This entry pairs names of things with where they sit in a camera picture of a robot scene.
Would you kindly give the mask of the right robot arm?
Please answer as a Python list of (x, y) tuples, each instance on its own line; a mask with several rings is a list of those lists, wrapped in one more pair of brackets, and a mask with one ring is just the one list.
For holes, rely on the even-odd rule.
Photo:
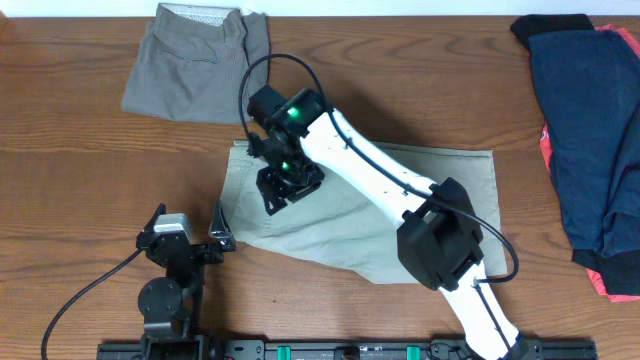
[(287, 99), (270, 86), (249, 98), (250, 134), (262, 157), (257, 187), (273, 215), (317, 190), (329, 169), (370, 200), (397, 230), (397, 256), (420, 284), (441, 292), (481, 359), (521, 359), (526, 342), (507, 319), (486, 274), (480, 244), (493, 228), (478, 218), (465, 188), (437, 183), (388, 156), (311, 89)]

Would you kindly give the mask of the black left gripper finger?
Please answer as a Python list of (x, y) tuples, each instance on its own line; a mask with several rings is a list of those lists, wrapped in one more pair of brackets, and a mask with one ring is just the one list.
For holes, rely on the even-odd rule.
[(164, 203), (160, 203), (156, 208), (154, 214), (150, 218), (150, 220), (146, 223), (146, 225), (142, 229), (142, 233), (144, 234), (153, 234), (155, 232), (154, 226), (156, 221), (161, 215), (166, 214), (166, 205)]
[(231, 241), (231, 230), (224, 216), (220, 200), (215, 202), (208, 234), (211, 239), (218, 243), (229, 243)]

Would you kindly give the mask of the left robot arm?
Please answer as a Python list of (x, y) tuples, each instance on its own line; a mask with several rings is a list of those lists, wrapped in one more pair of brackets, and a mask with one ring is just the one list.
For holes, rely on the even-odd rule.
[(143, 359), (222, 359), (224, 350), (210, 336), (198, 332), (205, 284), (204, 267), (224, 261), (236, 250), (236, 240), (220, 202), (209, 226), (210, 241), (193, 244), (192, 226), (183, 213), (169, 214), (157, 207), (136, 238), (136, 248), (165, 270), (138, 295), (144, 317)]

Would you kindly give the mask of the light khaki shorts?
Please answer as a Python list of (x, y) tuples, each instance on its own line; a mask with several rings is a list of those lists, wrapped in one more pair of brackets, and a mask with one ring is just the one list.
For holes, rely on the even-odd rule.
[[(397, 144), (381, 149), (406, 167), (441, 183), (462, 184), (476, 215), (494, 227), (500, 210), (493, 153)], [(261, 159), (237, 141), (230, 149), (221, 206), (235, 238), (251, 246), (352, 270), (374, 284), (409, 284), (397, 257), (396, 230), (371, 201), (331, 171), (321, 187), (269, 215), (256, 185)]]

